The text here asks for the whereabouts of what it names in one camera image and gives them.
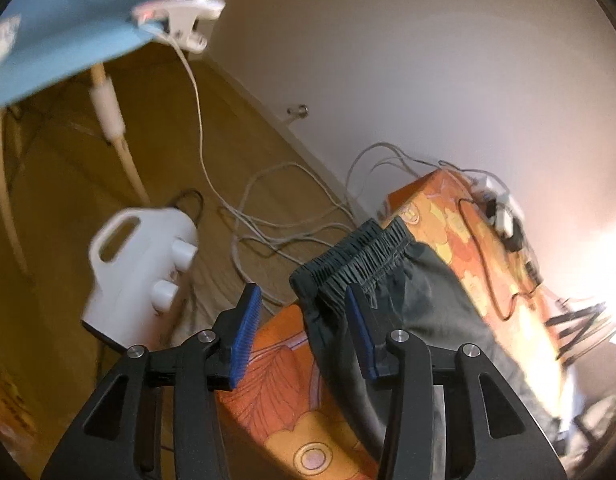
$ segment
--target bright light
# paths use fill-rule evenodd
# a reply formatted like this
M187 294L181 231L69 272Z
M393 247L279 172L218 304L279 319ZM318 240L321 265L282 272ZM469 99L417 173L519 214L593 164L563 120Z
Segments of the bright light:
M583 262L587 278L594 285L598 300L606 302L608 312L616 319L616 223L593 235L589 255ZM616 335L611 342L616 344Z

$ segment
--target blue chair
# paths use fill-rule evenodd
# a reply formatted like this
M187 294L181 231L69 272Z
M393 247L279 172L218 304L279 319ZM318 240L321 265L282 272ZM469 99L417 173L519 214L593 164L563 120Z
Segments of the blue chair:
M105 83L102 63L148 43L130 10L147 0L11 0L0 19L20 16L11 53L0 65L0 211L14 256L27 274L24 252L14 228L3 154L3 110L82 70L91 68L95 86ZM141 201L148 196L124 137L112 141L123 169Z

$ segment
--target floral pattern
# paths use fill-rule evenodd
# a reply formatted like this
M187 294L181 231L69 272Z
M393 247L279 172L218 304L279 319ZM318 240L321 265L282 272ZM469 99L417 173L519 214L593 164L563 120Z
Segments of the floral pattern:
M522 266L508 259L499 239L474 206L462 203L459 211L457 199L463 196L466 188L456 175L435 171L389 195L386 203L389 213L401 216L415 239L434 248L454 270L500 345L519 363L537 398L557 415L562 375L554 359L555 343L543 325L546 302L541 294L529 301L517 298L510 321L499 319L476 244L485 255L504 314L513 295L519 292L518 280L524 290L528 284L524 283ZM217 398L232 423L243 428L295 478L376 478L376 462L348 426L319 377L297 305L283 309L257 332L239 387L233 392L218 392Z

